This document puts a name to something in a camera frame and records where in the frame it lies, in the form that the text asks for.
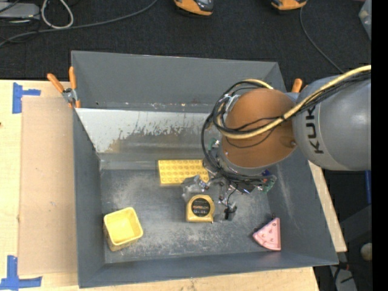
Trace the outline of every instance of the bin floor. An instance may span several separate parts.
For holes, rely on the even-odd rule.
[[[137,242],[116,252],[105,242],[107,263],[268,251],[252,238],[272,215],[266,194],[257,190],[234,193],[235,217],[214,223],[186,222],[181,186],[161,186],[156,170],[102,170],[101,192],[103,215],[133,207],[144,231]],[[211,196],[216,201],[218,191]]]

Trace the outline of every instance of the plywood board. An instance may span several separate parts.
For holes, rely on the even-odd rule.
[[[61,95],[22,106],[19,274],[76,272],[72,111]]]

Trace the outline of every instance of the black carpet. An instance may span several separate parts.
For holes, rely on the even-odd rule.
[[[275,61],[287,91],[295,78],[308,84],[371,63],[371,41],[358,17],[364,2],[355,0],[308,0],[302,12],[283,14],[265,0],[214,0],[214,13],[206,18],[184,16],[172,0],[157,0],[129,18],[76,28],[138,12],[154,1],[66,0],[74,25],[62,31],[42,21],[0,21],[0,79],[46,80],[54,73],[68,81],[72,50]],[[21,2],[40,6],[43,0]],[[54,25],[69,20],[58,0],[45,14]],[[13,38],[26,32],[31,33]],[[325,176],[340,222],[368,205],[364,172],[325,171]]]

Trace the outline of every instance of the cable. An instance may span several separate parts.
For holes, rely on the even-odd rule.
[[[341,81],[355,75],[361,72],[369,71],[371,70],[371,65],[359,67],[357,69],[351,70],[347,73],[344,73],[342,75],[337,76],[335,79],[329,81],[328,83],[324,84],[321,86],[318,90],[316,90],[314,93],[309,95],[308,97],[304,98],[301,102],[299,102],[297,105],[295,105],[293,108],[291,108],[289,111],[287,111],[285,114],[283,114],[281,117],[273,120],[272,122],[258,127],[255,130],[247,130],[247,131],[242,131],[242,130],[234,130],[230,131],[225,128],[225,126],[222,125],[222,120],[220,118],[221,112],[219,111],[222,107],[222,105],[219,107],[217,114],[214,117],[214,122],[218,130],[226,137],[229,137],[231,139],[247,139],[251,138],[257,135],[260,135],[270,129],[273,129],[274,127],[280,125],[282,122],[288,120],[291,118],[293,115],[295,115],[297,112],[299,112],[303,107],[306,106],[306,104],[309,104],[313,102],[315,99],[318,99],[320,96],[323,94],[327,93],[328,89],[331,89]]]
[[[307,33],[306,31],[306,28],[304,28],[304,24],[303,24],[303,20],[302,20],[302,11],[303,9],[305,8],[306,5],[304,5],[303,7],[301,7],[301,10],[300,10],[300,13],[299,13],[299,20],[301,22],[301,26],[302,26],[302,29],[303,29],[303,32],[305,33],[305,35],[307,36],[307,38],[310,40],[310,42],[312,43],[312,45],[334,66],[336,67],[339,72],[341,73],[344,73],[344,71],[339,68],[315,43],[314,41],[312,40],[312,38],[309,36],[309,34]]]
[[[63,6],[64,6],[64,7],[66,8],[66,10],[68,11],[68,13],[69,13],[69,15],[70,15],[70,22],[69,22],[67,25],[65,25],[65,26],[56,26],[56,25],[51,24],[51,23],[47,20],[47,18],[45,17],[44,11],[45,11],[45,9],[46,9],[46,7],[47,7],[48,1],[49,1],[49,0],[44,0],[44,1],[43,1],[43,5],[42,5],[42,7],[41,7],[41,15],[42,15],[43,21],[44,21],[48,26],[50,26],[51,28],[54,28],[54,29],[61,29],[61,28],[69,28],[69,27],[71,27],[71,26],[73,25],[73,23],[74,23],[73,12],[71,11],[70,7],[67,5],[67,3],[66,3],[64,0],[59,0],[59,1],[63,4]]]
[[[40,33],[48,33],[48,32],[58,32],[58,31],[63,31],[63,30],[70,30],[70,29],[79,29],[79,28],[90,28],[90,27],[96,27],[96,26],[99,26],[99,25],[106,25],[106,24],[110,24],[110,23],[113,23],[113,22],[117,22],[117,21],[121,21],[123,19],[127,19],[129,17],[132,17],[132,16],[136,16],[140,13],[143,13],[145,11],[147,11],[148,9],[150,9],[158,0],[154,0],[151,4],[149,4],[148,6],[146,6],[145,8],[137,11],[137,12],[134,12],[134,13],[131,13],[131,14],[128,14],[128,15],[124,15],[124,16],[121,16],[121,17],[118,17],[118,18],[114,18],[114,19],[109,19],[107,21],[102,21],[102,22],[96,22],[96,23],[92,23],[92,24],[85,24],[85,25],[79,25],[79,26],[71,26],[71,27],[68,27],[68,28],[60,28],[60,29],[43,29],[43,30],[37,30],[37,31],[34,31],[34,32],[26,32],[26,33],[21,33],[20,35],[16,35],[16,36],[12,36],[12,37],[9,37],[7,39],[7,41],[3,41],[0,43],[0,48],[14,40],[14,39],[18,39],[18,38],[21,38],[21,37],[25,37],[25,36],[29,36],[29,35],[37,35],[37,34],[40,34]]]

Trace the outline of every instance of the yellow cable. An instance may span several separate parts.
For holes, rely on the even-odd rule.
[[[372,68],[371,65],[366,65],[366,66],[363,66],[363,67],[351,70],[349,72],[344,73],[343,75],[340,75],[340,76],[336,77],[335,79],[333,79],[333,80],[329,81],[328,83],[324,84],[323,86],[321,86],[317,91],[315,91],[314,93],[312,93],[308,97],[304,98],[296,106],[294,106],[289,111],[287,111],[285,114],[283,114],[282,118],[278,118],[278,119],[274,120],[273,122],[269,123],[268,125],[266,125],[263,128],[260,128],[260,129],[257,129],[255,131],[253,131],[253,132],[242,134],[242,135],[236,135],[236,134],[233,134],[233,133],[225,132],[223,130],[220,130],[220,132],[224,136],[226,136],[226,137],[228,137],[230,139],[247,139],[247,138],[251,138],[251,137],[260,135],[262,133],[265,133],[268,130],[273,129],[274,127],[276,127],[280,123],[284,122],[285,120],[289,119],[292,115],[294,115],[297,111],[299,111],[301,107],[303,107],[308,102],[313,101],[314,99],[319,97],[329,87],[334,86],[335,84],[337,84],[337,83],[343,81],[344,79],[349,78],[350,76],[353,76],[353,75],[355,75],[357,73],[361,73],[361,72],[364,72],[364,71],[371,70],[371,68]],[[218,125],[222,125],[220,115],[218,115],[216,117],[216,122],[217,122]]]
[[[256,82],[258,84],[261,84],[262,86],[264,87],[267,87],[268,89],[270,90],[273,90],[273,87],[265,82],[263,82],[262,80],[257,80],[257,79],[246,79],[244,80],[244,82]]]

